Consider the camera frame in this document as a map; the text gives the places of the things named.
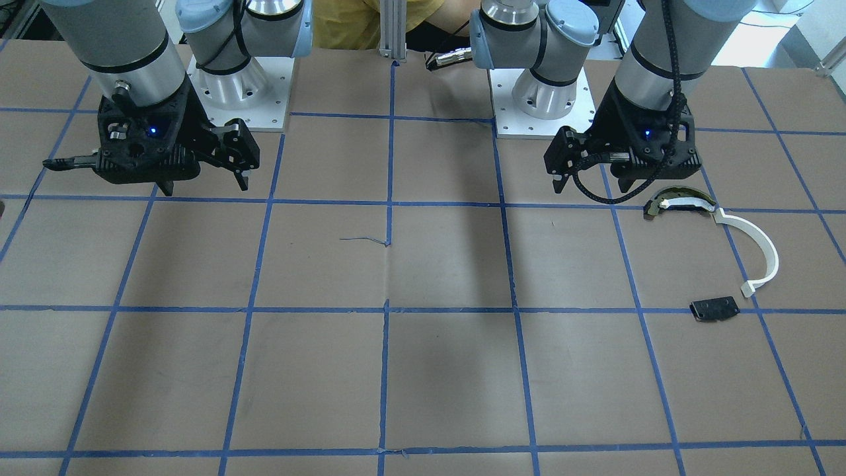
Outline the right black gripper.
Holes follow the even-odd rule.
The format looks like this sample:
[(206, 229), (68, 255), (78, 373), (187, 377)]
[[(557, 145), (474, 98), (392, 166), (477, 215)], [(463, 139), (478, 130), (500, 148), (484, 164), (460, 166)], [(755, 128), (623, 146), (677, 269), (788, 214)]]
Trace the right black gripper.
[(119, 81), (97, 115), (100, 147), (90, 155), (46, 159), (49, 171), (92, 169), (112, 184), (155, 183), (166, 198), (173, 182), (193, 180), (206, 162), (231, 171), (242, 192), (250, 171), (260, 166), (260, 148), (247, 124), (234, 118), (222, 127), (208, 120), (202, 102), (186, 78), (167, 99), (139, 106), (129, 85)]

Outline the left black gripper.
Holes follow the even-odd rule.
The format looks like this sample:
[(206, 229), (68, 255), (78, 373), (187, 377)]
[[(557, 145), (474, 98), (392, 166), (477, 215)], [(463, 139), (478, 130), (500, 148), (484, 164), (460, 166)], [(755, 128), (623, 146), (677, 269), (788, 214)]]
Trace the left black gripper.
[(636, 180), (649, 179), (664, 160), (672, 126), (667, 106), (641, 108), (611, 83), (592, 126), (583, 134), (563, 126), (547, 148), (544, 161), (553, 176), (553, 192), (561, 194), (575, 172), (610, 163), (620, 192), (631, 195)]

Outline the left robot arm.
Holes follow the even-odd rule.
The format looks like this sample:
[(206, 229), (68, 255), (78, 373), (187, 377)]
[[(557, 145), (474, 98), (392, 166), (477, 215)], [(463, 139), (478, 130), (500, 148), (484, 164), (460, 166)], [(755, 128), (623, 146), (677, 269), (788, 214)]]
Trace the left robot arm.
[[(560, 126), (543, 156), (555, 193), (574, 182), (592, 201), (620, 203), (658, 180), (701, 170), (688, 94), (755, 1), (641, 1), (644, 10), (592, 123)], [(540, 120), (568, 114), (600, 36), (580, 1), (483, 1), (469, 17), (481, 69), (518, 69), (519, 109)]]

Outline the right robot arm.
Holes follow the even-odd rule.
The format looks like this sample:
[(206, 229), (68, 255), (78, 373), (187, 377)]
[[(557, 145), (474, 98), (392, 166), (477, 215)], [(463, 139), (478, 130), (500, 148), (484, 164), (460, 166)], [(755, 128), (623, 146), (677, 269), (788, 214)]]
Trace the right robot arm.
[(90, 169), (112, 184), (153, 183), (166, 196), (202, 163), (230, 171), (241, 190), (260, 166), (245, 118), (209, 117), (272, 98), (260, 58), (301, 58), (313, 45), (311, 1), (178, 1), (193, 73), (152, 1), (42, 1), (52, 24), (102, 89), (100, 145), (46, 159), (49, 171)]

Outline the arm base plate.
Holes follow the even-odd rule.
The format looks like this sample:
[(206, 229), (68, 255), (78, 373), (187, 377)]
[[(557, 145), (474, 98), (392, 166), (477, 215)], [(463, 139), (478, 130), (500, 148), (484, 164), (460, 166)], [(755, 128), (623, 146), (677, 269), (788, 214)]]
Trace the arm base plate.
[(294, 66), (294, 58), (259, 57), (241, 71), (212, 75), (192, 58), (187, 73), (214, 126), (240, 118), (252, 132), (283, 132)]
[(512, 97), (514, 85), (519, 81), (520, 69), (489, 70), (490, 99), (496, 122), (496, 133), (505, 139), (553, 139), (562, 126), (585, 132), (592, 126), (596, 107), (586, 70), (577, 79), (578, 90), (569, 106), (568, 114), (561, 118), (536, 118), (526, 114)]

